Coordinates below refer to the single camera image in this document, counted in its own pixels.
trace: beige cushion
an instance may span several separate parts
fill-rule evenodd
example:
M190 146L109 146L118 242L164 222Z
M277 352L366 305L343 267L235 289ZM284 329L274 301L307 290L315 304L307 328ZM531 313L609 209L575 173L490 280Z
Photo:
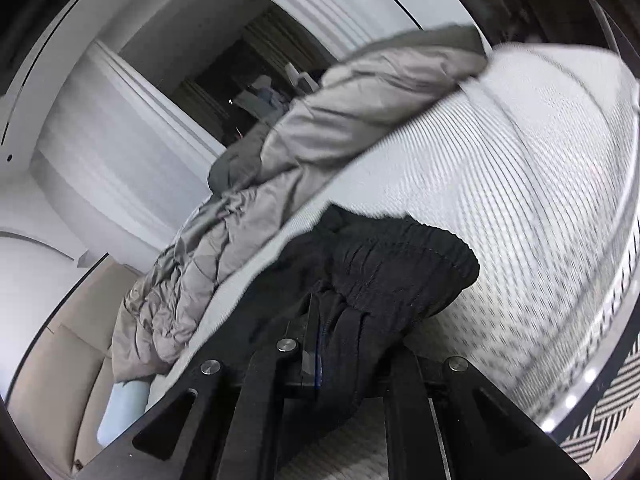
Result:
M111 336L122 298L137 275L112 258L68 298L28 355L8 403L27 444L50 469L87 464L111 388Z
M104 356L65 326L45 330L15 383L9 413L37 454L71 471L84 409Z
M94 388L91 390L78 433L74 460L78 460L82 465L87 465L102 450L96 435L102 416L107 409L112 386L111 359L105 359L102 362L98 378L95 380Z

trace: metal screw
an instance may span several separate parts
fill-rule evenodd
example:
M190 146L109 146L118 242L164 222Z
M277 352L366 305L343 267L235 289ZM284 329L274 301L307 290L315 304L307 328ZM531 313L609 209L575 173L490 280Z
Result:
M220 368L222 368L222 366L215 359L209 359L200 365L200 371L205 375L217 374Z
M295 339L289 339L288 337L286 337L278 341L278 343L276 344L276 348L281 352L291 352L292 350L296 349L297 344L298 343L296 343Z
M465 372L469 368L469 361L463 357L451 357L447 362L449 363L449 368L454 372Z

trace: black fabric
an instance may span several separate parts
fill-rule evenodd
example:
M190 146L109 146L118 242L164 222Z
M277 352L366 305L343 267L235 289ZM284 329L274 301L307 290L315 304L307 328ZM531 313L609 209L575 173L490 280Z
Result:
M288 457L351 416L385 351L475 282L479 268L452 233L411 217L371 219L331 205L254 279L200 352L244 370L256 349L284 334L289 320L318 305L318 400L296 406L284 420Z

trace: light blue fabric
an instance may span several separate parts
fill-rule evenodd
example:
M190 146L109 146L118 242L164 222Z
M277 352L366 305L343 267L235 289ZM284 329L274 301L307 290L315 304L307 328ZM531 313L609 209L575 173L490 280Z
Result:
M151 384L147 381L116 383L98 428L98 444L107 447L145 413Z

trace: white curtain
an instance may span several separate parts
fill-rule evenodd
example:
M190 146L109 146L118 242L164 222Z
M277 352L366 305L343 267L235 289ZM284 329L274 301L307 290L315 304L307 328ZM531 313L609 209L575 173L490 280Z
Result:
M62 87L37 150L85 202L159 252L208 197L207 173L225 148L96 41Z

